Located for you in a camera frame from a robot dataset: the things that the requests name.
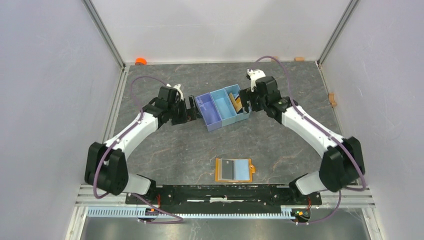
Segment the stack of credit cards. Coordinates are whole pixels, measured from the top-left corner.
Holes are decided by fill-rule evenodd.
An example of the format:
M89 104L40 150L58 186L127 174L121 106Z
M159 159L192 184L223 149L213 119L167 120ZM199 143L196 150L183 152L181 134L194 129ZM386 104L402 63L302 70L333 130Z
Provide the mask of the stack of credit cards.
M238 93L232 93L232 92L230 92L228 94L228 97L230 99L230 102L231 102L231 104L232 104L235 112L237 114L243 113L244 112L244 107L243 107L243 104L242 104L240 95Z

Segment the grey credit card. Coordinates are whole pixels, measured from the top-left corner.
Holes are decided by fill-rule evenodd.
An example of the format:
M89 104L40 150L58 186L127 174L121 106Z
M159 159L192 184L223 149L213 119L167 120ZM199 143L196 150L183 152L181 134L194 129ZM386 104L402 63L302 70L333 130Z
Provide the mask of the grey credit card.
M224 180L234 179L234 161L230 159L221 160L221 178Z

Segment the orange leather card holder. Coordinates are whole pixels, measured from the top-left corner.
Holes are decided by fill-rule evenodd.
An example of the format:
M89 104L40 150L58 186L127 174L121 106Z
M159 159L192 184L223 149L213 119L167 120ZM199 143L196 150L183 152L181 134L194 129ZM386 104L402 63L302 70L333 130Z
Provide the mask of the orange leather card holder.
M216 158L214 180L217 183L251 183L256 167L250 158Z

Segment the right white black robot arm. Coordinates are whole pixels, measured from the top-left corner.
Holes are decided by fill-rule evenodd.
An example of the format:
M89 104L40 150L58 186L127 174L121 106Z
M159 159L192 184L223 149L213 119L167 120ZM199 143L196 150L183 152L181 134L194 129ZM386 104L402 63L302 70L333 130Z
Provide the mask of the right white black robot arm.
M291 182L288 196L293 203L302 204L314 192L335 193L348 188L357 179L366 187L363 153L358 139L332 132L292 98L282 97L274 77L254 74L247 79L250 87L239 91L243 108L247 112L266 112L269 118L298 134L321 157L319 170Z

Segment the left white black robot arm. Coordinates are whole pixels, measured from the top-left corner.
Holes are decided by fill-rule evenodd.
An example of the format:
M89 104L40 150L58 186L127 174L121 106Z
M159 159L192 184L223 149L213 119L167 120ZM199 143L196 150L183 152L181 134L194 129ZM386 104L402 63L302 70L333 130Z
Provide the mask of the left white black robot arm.
M92 185L93 195L101 199L112 194L138 194L145 204L157 198L154 180L130 174L127 160L149 135L162 125L185 124L201 117L193 95L185 98L180 85L162 86L158 96L141 108L135 119L121 132L105 141L89 146L84 181Z

